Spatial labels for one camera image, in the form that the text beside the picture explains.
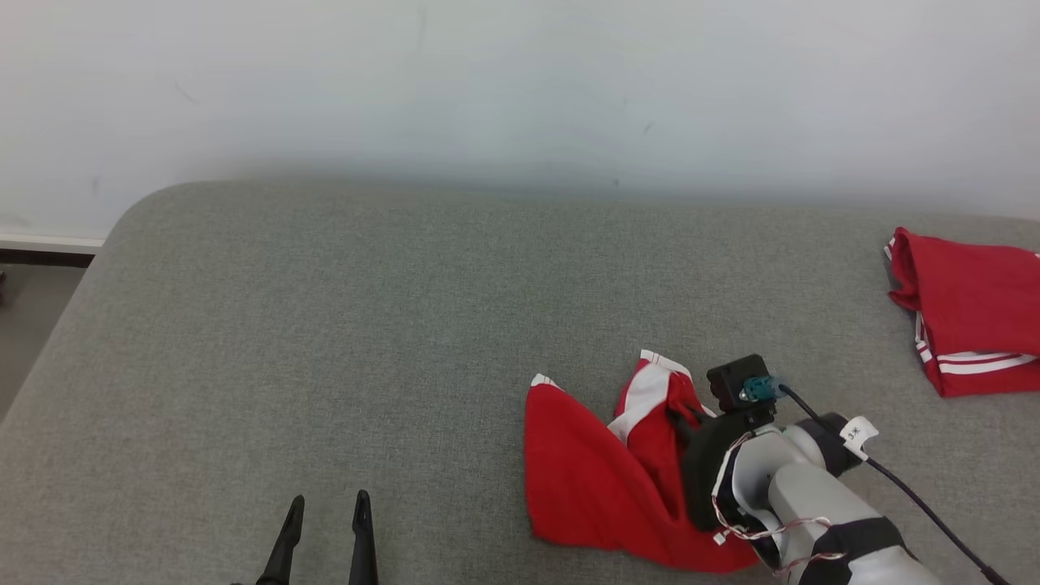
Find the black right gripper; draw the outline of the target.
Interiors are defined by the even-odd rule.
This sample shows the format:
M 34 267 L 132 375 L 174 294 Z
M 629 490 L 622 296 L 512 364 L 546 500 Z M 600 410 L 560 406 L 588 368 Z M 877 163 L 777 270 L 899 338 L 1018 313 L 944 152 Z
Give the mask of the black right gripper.
M 703 533 L 732 528 L 738 533 L 766 533 L 780 528 L 769 510 L 769 479 L 738 470 L 751 464 L 751 449 L 739 441 L 772 432 L 777 409 L 743 406 L 716 416 L 690 405 L 666 405 L 666 418 L 681 431 L 681 482 L 692 526 Z

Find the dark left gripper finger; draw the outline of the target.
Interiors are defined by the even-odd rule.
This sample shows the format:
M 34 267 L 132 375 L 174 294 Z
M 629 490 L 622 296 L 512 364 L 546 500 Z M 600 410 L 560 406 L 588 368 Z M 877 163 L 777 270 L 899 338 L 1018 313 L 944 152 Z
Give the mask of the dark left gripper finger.
M 293 555 L 301 539 L 305 506 L 304 495 L 294 497 L 279 535 L 276 536 L 271 555 L 265 563 L 263 573 L 256 580 L 257 585 L 290 583 Z
M 352 530 L 354 535 L 349 584 L 378 585 L 378 556 L 371 497 L 361 489 L 354 504 Z

